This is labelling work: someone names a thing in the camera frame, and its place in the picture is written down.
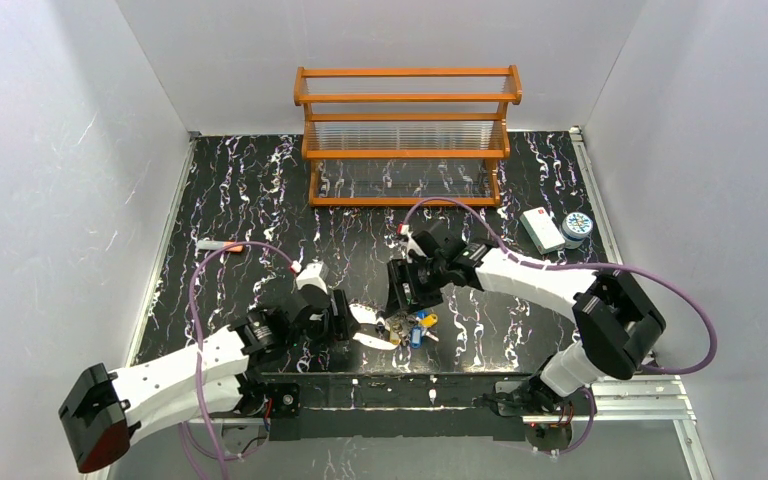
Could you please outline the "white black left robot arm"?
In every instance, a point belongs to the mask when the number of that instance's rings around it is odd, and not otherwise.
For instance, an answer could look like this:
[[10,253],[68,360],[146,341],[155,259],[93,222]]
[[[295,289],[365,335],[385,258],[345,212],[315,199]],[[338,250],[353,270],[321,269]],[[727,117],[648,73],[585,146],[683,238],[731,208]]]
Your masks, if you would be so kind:
[[249,310],[205,338],[153,361],[84,369],[58,409],[77,470],[104,469],[145,437],[203,414],[260,405],[268,389],[263,365],[299,340],[354,339],[361,321],[342,290]]

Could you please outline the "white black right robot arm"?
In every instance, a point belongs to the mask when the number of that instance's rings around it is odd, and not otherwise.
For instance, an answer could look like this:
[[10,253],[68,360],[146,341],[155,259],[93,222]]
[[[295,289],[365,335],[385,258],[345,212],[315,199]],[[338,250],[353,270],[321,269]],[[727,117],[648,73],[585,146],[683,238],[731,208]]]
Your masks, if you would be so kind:
[[571,320],[577,341],[544,361],[511,392],[484,400],[522,413],[550,413],[602,377],[628,380],[666,329],[633,276],[618,268],[560,270],[487,241],[434,242],[387,264],[388,298],[380,317],[412,315],[442,303],[448,285],[511,295]]

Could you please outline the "cluster of tagged keys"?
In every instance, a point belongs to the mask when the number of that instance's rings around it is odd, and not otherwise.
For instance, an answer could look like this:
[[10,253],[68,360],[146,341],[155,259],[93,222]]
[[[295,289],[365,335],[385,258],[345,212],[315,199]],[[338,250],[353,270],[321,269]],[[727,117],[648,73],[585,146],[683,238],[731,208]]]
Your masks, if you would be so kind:
[[422,310],[414,316],[395,316],[383,320],[382,325],[388,332],[391,344],[418,349],[425,340],[439,341],[439,337],[432,331],[438,322],[436,314]]

